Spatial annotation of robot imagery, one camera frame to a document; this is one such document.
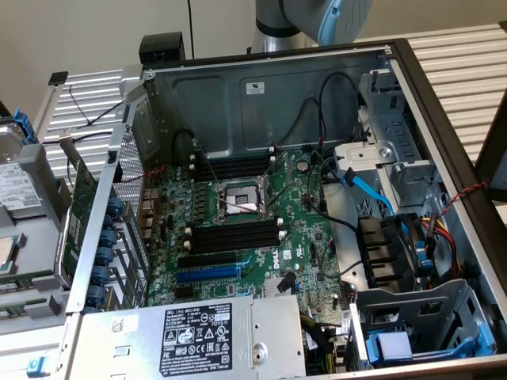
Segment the blue expansion slot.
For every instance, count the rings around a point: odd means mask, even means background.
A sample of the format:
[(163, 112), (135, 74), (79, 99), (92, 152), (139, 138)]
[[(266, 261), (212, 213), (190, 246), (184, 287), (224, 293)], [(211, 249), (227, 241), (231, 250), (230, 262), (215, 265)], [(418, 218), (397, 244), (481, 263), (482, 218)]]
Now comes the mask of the blue expansion slot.
[(205, 268), (186, 272), (178, 272), (177, 283), (201, 282), (216, 279), (237, 278), (241, 275), (241, 268), (236, 265)]

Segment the thin metal locking lever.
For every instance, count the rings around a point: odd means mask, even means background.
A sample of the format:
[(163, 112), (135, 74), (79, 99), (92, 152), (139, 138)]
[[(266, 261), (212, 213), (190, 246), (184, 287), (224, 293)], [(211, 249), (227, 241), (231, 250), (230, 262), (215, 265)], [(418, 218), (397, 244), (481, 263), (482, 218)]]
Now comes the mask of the thin metal locking lever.
[(271, 207), (274, 203), (278, 201), (278, 199), (288, 190), (288, 188), (292, 186), (292, 182), (287, 183), (279, 192), (275, 194), (275, 196), (268, 201), (265, 205), (266, 208)]
[(270, 157), (270, 165), (266, 171), (262, 174), (261, 178), (266, 180), (267, 177), (276, 172), (277, 168), (280, 166), (281, 162), (283, 162), (288, 156), (287, 152), (283, 152), (282, 154), (278, 154), (277, 156)]
[(223, 187), (220, 184), (219, 179), (216, 176), (215, 171), (212, 168), (212, 165), (211, 165), (210, 161), (208, 160), (208, 156), (207, 156), (207, 153), (206, 153), (204, 147), (200, 143), (198, 144), (198, 150), (199, 150), (199, 152), (201, 152), (202, 158), (204, 159), (207, 167), (209, 168), (210, 173), (212, 174), (212, 176), (213, 176), (213, 178), (215, 180), (215, 191), (217, 193), (220, 193), (223, 190)]

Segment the blue disk carrier rail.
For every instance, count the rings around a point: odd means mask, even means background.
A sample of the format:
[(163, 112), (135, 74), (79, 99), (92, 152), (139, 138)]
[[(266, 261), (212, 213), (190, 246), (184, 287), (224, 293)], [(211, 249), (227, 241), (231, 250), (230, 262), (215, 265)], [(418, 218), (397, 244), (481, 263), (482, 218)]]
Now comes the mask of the blue disk carrier rail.
[(23, 113), (19, 108), (16, 109), (16, 112), (13, 115), (13, 120), (17, 125), (21, 127), (21, 130), (25, 134), (28, 143), (39, 142), (29, 117), (25, 113)]

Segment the black box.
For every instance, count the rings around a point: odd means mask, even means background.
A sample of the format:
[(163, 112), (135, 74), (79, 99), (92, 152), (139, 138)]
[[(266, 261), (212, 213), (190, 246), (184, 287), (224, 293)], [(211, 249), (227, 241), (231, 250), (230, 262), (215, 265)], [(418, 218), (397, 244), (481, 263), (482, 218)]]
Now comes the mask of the black box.
[(139, 45), (139, 60), (143, 65), (185, 60), (182, 32), (144, 36)]

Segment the green Dell motherboard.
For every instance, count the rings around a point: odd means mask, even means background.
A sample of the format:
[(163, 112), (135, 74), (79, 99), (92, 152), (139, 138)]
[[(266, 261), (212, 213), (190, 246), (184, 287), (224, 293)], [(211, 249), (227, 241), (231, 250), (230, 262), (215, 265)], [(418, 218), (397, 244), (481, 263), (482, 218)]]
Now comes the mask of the green Dell motherboard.
[[(307, 173), (299, 173), (296, 164), (310, 164)], [(296, 297), (300, 310), (318, 320), (334, 321), (348, 305), (349, 294), (340, 279), (336, 258), (336, 239), (330, 220), (325, 217), (326, 198), (323, 185), (328, 172), (308, 152), (288, 153), (276, 172), (269, 175), (272, 199), (287, 183), (292, 186), (269, 209), (280, 231), (280, 245), (229, 252), (237, 256), (236, 264), (213, 267), (179, 268), (181, 257), (191, 254), (183, 248), (192, 240), (187, 226), (217, 226), (212, 222), (212, 185), (214, 180), (195, 181), (195, 173), (207, 172), (204, 162), (191, 161), (164, 169), (147, 184), (143, 195), (147, 248), (152, 269), (148, 287), (149, 306), (212, 299), (261, 296), (266, 279), (281, 278), (281, 296)], [(237, 278), (177, 283), (178, 272), (236, 265)], [(196, 296), (176, 299), (177, 287), (191, 286)]]

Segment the grey parts rack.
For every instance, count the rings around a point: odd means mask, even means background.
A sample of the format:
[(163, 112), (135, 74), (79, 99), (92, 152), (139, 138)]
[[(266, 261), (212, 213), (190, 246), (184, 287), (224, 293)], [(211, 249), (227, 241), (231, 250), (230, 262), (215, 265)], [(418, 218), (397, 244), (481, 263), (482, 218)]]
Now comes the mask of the grey parts rack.
[(0, 206), (0, 238), (19, 236), (15, 257), (17, 270), (0, 278), (33, 278), (36, 288), (0, 294), (0, 305), (42, 298), (47, 305), (38, 318), (0, 319), (0, 336), (61, 325), (70, 292), (70, 289), (61, 286), (55, 270), (55, 258), (67, 209), (71, 205), (71, 194), (64, 180), (55, 178), (41, 144), (25, 145), (18, 163), (29, 175), (44, 213), (33, 218), (16, 219), (10, 216), (5, 207)]

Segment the silver CPU chip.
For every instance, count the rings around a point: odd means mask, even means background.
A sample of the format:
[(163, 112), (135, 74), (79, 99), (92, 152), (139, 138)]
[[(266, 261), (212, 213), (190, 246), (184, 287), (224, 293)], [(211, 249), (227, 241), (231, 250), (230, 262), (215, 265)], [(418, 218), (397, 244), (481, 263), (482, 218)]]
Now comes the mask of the silver CPU chip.
[(0, 276), (7, 276), (16, 272), (15, 257), (18, 241), (18, 235), (0, 237)]

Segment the open metal PC case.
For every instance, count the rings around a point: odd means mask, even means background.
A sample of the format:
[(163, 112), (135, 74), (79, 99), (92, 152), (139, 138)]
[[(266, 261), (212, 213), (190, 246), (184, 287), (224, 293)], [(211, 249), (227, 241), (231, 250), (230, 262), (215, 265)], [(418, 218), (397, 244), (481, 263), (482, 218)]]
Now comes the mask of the open metal PC case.
[[(362, 74), (392, 71), (417, 123), (413, 133), (440, 179), (429, 215), (396, 212), (351, 169), (341, 175), (337, 146), (366, 137), (359, 120)], [(143, 195), (164, 169), (208, 158), (308, 152), (328, 172), (325, 217), (336, 239), (348, 305), (334, 321), (304, 314), (297, 302), (306, 375), (288, 380), (507, 380), (507, 229), (409, 44), (355, 44), (281, 54), (152, 65), (125, 92), (126, 109), (112, 134), (79, 254), (57, 370), (70, 380), (106, 206), (124, 202), (114, 220), (117, 243), (101, 313), (143, 309), (151, 282)], [(354, 370), (350, 305), (368, 288), (357, 235), (359, 217), (392, 217), (414, 274), (414, 290), (463, 279), (475, 292), (497, 345), (495, 355)]]

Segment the green graphics card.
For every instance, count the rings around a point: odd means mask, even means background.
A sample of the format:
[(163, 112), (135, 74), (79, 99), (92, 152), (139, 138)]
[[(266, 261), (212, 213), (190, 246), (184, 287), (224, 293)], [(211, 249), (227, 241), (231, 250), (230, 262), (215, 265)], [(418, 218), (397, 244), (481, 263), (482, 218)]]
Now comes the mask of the green graphics card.
[(59, 145), (76, 170), (71, 205), (67, 209), (64, 228), (59, 238), (57, 257), (55, 258), (55, 270), (60, 277), (61, 286), (70, 289), (90, 219), (93, 200), (97, 191), (97, 182), (75, 147), (71, 135), (60, 137)]

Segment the small finned chipset heatsink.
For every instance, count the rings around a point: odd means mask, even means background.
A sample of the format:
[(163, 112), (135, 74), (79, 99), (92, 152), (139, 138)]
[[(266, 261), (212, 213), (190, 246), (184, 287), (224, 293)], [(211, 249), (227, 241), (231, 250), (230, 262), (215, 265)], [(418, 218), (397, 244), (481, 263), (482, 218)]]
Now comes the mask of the small finned chipset heatsink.
[(281, 296), (282, 293), (278, 289), (278, 285), (281, 282), (281, 278), (266, 279), (262, 285), (261, 296), (263, 298), (271, 298)]

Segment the dark brown panel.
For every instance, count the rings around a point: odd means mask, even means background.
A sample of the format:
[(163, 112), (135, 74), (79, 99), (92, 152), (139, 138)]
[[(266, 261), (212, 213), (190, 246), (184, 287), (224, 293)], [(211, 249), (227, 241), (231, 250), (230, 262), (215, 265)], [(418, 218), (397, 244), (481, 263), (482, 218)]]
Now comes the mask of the dark brown panel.
[(486, 182), (493, 201), (507, 203), (507, 89), (475, 163), (478, 179)]

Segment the long black expansion slot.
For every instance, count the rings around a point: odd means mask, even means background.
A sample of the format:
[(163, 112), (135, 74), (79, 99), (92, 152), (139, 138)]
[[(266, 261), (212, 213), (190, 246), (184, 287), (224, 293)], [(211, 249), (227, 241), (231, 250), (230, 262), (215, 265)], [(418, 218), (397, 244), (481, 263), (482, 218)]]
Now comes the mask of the long black expansion slot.
[(213, 267), (218, 265), (236, 264), (235, 253), (213, 253), (196, 256), (185, 256), (177, 260), (179, 268)]

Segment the blue plastic disk tray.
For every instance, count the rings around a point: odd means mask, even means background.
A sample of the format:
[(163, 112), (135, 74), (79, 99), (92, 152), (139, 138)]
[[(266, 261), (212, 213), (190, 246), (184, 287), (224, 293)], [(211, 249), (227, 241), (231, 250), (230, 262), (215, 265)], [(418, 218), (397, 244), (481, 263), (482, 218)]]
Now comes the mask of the blue plastic disk tray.
[(374, 368), (393, 367), (415, 363), (431, 363), (453, 359), (467, 359), (494, 355), (496, 344), (486, 323), (478, 325), (474, 336), (456, 337), (450, 348), (413, 353), (407, 332), (378, 332), (365, 342), (368, 362)]

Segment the metal CPU socket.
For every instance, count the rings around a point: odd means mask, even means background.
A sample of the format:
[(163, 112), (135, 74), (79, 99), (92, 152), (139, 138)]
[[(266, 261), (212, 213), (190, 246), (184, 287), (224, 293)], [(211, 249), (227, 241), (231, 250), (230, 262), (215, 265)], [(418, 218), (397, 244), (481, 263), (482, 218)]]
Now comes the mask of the metal CPU socket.
[(217, 181), (212, 185), (212, 222), (227, 225), (260, 222), (273, 217), (267, 175)]

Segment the grey metal disk bay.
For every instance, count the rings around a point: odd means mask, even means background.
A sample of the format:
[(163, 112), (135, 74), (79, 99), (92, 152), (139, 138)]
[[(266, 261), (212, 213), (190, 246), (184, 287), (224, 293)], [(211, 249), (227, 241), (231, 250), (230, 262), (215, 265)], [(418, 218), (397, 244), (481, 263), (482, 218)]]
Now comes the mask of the grey metal disk bay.
[(417, 123), (398, 78), (388, 69), (362, 74), (359, 94), (364, 101), (359, 120), (366, 137), (335, 148), (340, 174), (353, 170), (386, 196), (396, 212), (431, 214), (440, 175), (416, 144)]
[(459, 342), (456, 337), (477, 334), (481, 323), (490, 328), (475, 292), (463, 279), (425, 291), (360, 291), (350, 313), (350, 364), (359, 371), (379, 369), (368, 362), (365, 345), (373, 333), (407, 332), (413, 353), (421, 353), (450, 348)]

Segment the blue square latch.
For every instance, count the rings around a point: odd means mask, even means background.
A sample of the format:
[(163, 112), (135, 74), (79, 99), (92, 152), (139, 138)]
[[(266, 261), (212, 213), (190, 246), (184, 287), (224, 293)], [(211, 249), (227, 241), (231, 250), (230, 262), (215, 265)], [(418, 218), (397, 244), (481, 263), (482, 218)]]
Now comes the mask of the blue square latch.
[(26, 375), (30, 379), (45, 378), (51, 375), (51, 360), (48, 356), (31, 358), (26, 367)]

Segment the black fan shroud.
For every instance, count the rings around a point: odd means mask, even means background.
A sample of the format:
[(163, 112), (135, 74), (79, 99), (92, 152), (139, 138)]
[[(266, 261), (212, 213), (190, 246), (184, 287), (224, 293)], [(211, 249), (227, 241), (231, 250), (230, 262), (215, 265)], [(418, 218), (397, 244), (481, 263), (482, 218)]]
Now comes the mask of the black fan shroud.
[(392, 217), (361, 215), (357, 240), (369, 289), (395, 294), (414, 290), (414, 274)]

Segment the silver hard disk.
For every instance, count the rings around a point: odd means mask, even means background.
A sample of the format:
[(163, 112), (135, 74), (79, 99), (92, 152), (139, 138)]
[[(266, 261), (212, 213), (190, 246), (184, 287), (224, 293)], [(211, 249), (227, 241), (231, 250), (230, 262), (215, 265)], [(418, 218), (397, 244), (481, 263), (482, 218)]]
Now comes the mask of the silver hard disk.
[(13, 219), (33, 218), (44, 213), (29, 175), (18, 163), (27, 142), (19, 125), (9, 120), (0, 123), (0, 206), (5, 207)]

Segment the silver power supply unit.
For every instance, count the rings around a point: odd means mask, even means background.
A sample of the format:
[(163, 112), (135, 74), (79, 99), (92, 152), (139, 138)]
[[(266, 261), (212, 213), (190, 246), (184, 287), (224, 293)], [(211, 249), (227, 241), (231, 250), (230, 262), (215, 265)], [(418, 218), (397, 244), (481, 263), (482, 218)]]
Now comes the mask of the silver power supply unit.
[(306, 375), (295, 297), (88, 314), (70, 380), (288, 380)]

